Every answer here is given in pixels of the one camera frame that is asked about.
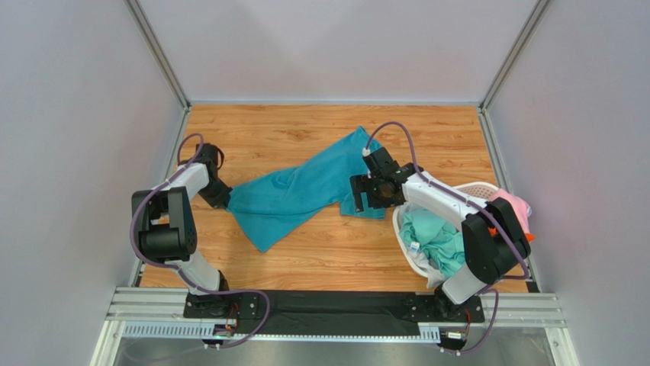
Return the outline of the teal blue t-shirt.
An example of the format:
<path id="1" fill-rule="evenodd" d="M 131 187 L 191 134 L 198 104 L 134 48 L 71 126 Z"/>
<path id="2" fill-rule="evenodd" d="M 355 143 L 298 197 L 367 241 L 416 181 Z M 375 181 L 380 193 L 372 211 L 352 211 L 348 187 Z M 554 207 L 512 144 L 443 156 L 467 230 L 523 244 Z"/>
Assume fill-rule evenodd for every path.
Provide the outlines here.
<path id="1" fill-rule="evenodd" d="M 364 127 L 338 140 L 301 165 L 277 170 L 233 188 L 227 212 L 262 253 L 284 239 L 325 207 L 339 205 L 342 216 L 385 218 L 366 198 L 356 212 L 349 179 L 367 172 L 362 160 L 370 135 Z"/>

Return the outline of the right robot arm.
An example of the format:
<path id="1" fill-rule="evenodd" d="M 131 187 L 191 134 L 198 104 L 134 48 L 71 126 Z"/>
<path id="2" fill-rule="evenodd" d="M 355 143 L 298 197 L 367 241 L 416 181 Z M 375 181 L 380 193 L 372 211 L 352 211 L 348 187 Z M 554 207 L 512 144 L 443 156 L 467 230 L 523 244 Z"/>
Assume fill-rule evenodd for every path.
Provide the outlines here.
<path id="1" fill-rule="evenodd" d="M 399 165 L 384 148 L 364 148 L 367 173 L 350 179 L 355 209 L 394 208 L 394 229 L 405 228 L 417 208 L 437 215 L 462 236 L 465 263 L 436 285 L 433 309 L 443 319 L 463 314 L 466 304 L 516 265 L 524 266 L 530 241 L 516 211 L 503 197 L 485 199 L 442 183 L 415 162 Z"/>

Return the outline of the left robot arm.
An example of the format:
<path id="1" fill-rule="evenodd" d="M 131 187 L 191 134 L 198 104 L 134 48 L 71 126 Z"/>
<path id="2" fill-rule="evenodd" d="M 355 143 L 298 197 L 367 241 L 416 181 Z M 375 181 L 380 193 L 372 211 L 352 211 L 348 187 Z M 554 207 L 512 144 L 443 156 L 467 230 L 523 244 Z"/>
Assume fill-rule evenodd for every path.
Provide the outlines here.
<path id="1" fill-rule="evenodd" d="M 199 144 L 193 158 L 182 162 L 169 180 L 131 198 L 134 251 L 147 264 L 169 269 L 182 279 L 188 287 L 185 315 L 191 317 L 225 316 L 231 310 L 223 273 L 198 251 L 191 211 L 194 196 L 215 209 L 227 208 L 232 189 L 218 176 L 223 160 L 217 146 Z"/>

